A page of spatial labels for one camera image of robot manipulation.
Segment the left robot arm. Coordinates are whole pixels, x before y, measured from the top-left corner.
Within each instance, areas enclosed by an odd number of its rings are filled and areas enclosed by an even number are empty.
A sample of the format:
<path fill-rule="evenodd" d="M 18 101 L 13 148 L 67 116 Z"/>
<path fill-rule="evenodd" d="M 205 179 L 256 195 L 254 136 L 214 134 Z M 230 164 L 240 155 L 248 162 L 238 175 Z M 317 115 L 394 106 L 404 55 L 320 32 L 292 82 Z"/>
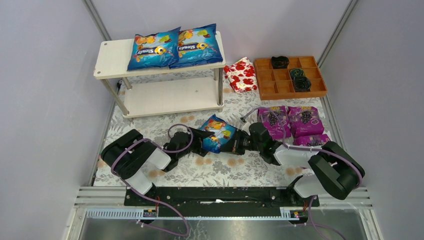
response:
<path fill-rule="evenodd" d="M 203 140 L 213 134 L 188 127 L 187 132 L 177 131 L 169 142 L 160 147 L 138 130 L 132 129 L 107 145 L 100 153 L 100 159 L 133 192 L 148 196 L 156 190 L 156 186 L 142 171 L 144 164 L 152 164 L 159 170 L 169 172 L 178 165 L 180 158 L 190 153 L 205 156 L 207 151 L 203 149 Z"/>

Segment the blue Slendy candy bag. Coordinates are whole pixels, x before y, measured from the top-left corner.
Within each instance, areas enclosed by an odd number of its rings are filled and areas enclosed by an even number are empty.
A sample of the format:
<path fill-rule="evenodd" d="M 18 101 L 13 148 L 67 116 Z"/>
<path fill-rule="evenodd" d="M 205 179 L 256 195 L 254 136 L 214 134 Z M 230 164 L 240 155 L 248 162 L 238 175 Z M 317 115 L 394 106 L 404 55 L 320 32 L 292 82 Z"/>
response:
<path fill-rule="evenodd" d="M 202 148 L 212 153 L 220 153 L 223 147 L 235 134 L 236 128 L 215 114 L 206 120 L 199 128 L 200 131 L 211 132 L 212 135 L 202 140 Z"/>
<path fill-rule="evenodd" d="M 179 61 L 180 27 L 150 35 L 136 34 L 133 40 L 128 71 L 168 67 Z"/>

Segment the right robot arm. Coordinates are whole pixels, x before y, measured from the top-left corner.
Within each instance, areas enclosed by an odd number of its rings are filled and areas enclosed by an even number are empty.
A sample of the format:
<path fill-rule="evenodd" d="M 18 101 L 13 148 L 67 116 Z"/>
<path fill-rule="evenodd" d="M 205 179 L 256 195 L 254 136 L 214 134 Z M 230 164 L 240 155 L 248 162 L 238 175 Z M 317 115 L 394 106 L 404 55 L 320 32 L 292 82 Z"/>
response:
<path fill-rule="evenodd" d="M 365 170 L 334 141 L 316 147 L 297 146 L 272 139 L 261 122 L 251 124 L 248 129 L 248 132 L 237 129 L 219 150 L 236 155 L 253 151 L 268 164 L 311 169 L 313 175 L 298 176 L 288 185 L 288 189 L 303 199 L 327 193 L 345 200 L 362 184 Z"/>

